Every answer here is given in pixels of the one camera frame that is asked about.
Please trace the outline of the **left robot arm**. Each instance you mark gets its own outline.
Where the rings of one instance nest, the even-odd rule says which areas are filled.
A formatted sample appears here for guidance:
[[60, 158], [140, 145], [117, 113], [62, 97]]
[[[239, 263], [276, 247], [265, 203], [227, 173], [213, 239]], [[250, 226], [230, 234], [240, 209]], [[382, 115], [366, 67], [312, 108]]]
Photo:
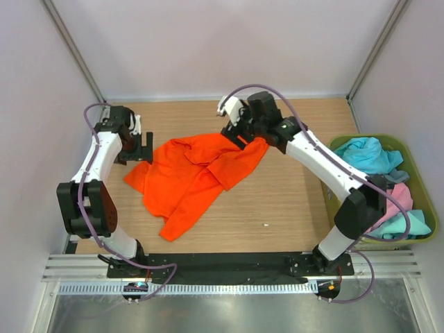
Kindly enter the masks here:
[[81, 239], [92, 239], [113, 257], [112, 265], [123, 264], [131, 277], [147, 269], [140, 242], [118, 225], [118, 212], [106, 183], [113, 164], [153, 161], [153, 133], [142, 132], [141, 120], [130, 108], [110, 105], [109, 114], [88, 127], [92, 143], [69, 182], [62, 182], [56, 196], [65, 230]]

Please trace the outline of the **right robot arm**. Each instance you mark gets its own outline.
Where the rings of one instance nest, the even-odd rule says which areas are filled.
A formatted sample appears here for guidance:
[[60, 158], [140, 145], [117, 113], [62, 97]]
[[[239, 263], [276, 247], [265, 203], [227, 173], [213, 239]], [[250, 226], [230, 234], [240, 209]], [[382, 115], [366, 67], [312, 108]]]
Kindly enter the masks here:
[[222, 135], [240, 149], [261, 137], [302, 163], [339, 199], [334, 226], [312, 251], [315, 271], [322, 275], [334, 272], [342, 254], [385, 215], [385, 179], [369, 176], [343, 161], [296, 116], [283, 117], [268, 92], [252, 94], [246, 100], [224, 96], [217, 114], [229, 119]]

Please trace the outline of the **orange t-shirt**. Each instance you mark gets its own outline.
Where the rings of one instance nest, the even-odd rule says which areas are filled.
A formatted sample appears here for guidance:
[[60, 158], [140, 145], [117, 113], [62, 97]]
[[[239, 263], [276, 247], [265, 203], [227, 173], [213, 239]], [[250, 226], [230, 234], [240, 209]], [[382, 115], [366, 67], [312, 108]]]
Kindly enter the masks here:
[[245, 149], [218, 133], [170, 139], [138, 163], [124, 182], [145, 208], [164, 220], [160, 236], [175, 241], [190, 230], [223, 191], [248, 177], [268, 150], [262, 138]]

